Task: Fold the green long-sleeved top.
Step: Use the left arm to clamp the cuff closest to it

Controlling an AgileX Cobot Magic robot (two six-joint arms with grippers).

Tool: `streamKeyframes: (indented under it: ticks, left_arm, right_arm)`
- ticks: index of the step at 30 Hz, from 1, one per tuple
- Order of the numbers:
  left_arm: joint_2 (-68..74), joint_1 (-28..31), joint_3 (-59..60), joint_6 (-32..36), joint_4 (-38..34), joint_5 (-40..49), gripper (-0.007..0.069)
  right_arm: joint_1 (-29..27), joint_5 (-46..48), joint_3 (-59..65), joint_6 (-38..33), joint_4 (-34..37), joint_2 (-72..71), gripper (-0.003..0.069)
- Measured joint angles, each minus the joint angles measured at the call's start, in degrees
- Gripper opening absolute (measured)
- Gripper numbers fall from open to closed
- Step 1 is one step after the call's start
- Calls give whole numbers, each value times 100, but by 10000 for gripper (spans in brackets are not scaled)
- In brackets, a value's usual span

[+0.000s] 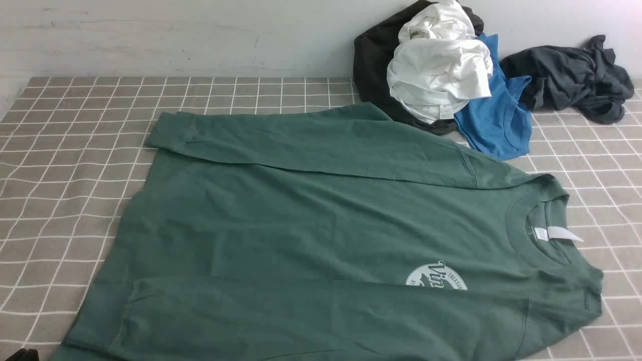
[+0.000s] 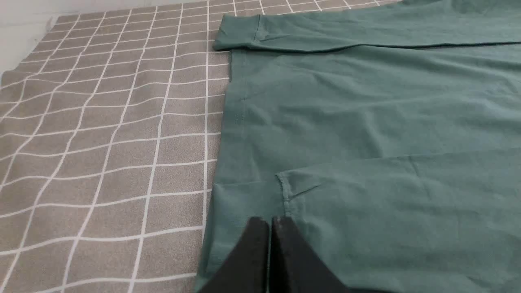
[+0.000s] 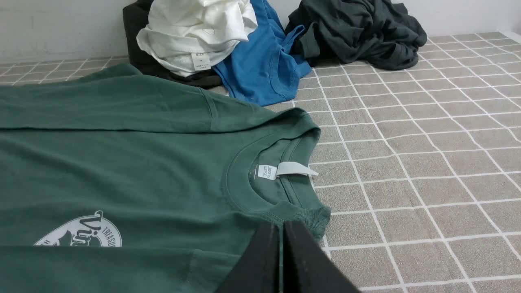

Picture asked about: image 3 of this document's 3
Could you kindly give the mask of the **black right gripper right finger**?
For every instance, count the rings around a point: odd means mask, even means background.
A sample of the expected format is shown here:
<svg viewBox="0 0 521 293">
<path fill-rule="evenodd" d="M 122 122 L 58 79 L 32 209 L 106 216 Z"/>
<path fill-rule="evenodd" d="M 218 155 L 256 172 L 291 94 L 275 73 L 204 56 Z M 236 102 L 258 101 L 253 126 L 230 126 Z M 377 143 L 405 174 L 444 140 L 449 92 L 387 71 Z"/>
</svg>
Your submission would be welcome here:
<svg viewBox="0 0 521 293">
<path fill-rule="evenodd" d="M 283 225 L 285 293 L 359 293 L 322 251 L 301 221 Z"/>
</svg>

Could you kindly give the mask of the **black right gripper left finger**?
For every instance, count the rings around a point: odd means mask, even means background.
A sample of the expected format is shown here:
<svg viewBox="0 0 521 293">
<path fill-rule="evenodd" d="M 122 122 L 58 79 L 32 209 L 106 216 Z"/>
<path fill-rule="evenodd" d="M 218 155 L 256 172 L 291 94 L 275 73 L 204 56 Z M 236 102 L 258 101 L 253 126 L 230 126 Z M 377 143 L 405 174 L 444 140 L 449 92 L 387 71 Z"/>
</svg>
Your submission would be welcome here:
<svg viewBox="0 0 521 293">
<path fill-rule="evenodd" d="M 259 225 L 242 257 L 216 289 L 217 293 L 277 293 L 280 233 L 276 225 Z"/>
</svg>

